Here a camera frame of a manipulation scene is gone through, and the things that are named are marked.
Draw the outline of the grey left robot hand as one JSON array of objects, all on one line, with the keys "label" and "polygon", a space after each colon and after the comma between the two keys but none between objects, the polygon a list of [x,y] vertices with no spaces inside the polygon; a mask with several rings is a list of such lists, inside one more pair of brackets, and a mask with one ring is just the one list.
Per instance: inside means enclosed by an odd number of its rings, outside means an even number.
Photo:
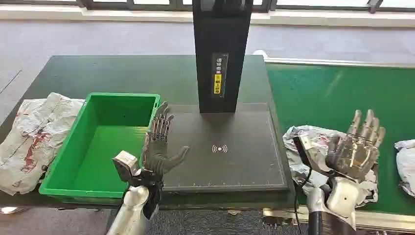
[{"label": "grey left robot hand", "polygon": [[189,146],[183,146],[175,155],[168,155],[168,134],[173,118],[168,102],[163,102],[157,108],[145,135],[142,166],[159,176],[167,174],[180,165],[190,150]]}]

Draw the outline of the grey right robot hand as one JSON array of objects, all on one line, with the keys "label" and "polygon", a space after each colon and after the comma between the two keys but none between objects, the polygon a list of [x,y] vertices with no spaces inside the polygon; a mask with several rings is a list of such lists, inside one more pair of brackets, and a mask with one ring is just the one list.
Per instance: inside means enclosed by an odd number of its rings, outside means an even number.
[{"label": "grey right robot hand", "polygon": [[372,109],[367,110],[361,122],[362,112],[356,110],[347,132],[334,135],[328,144],[325,162],[334,171],[358,182],[365,179],[380,155],[380,145],[386,128]]}]

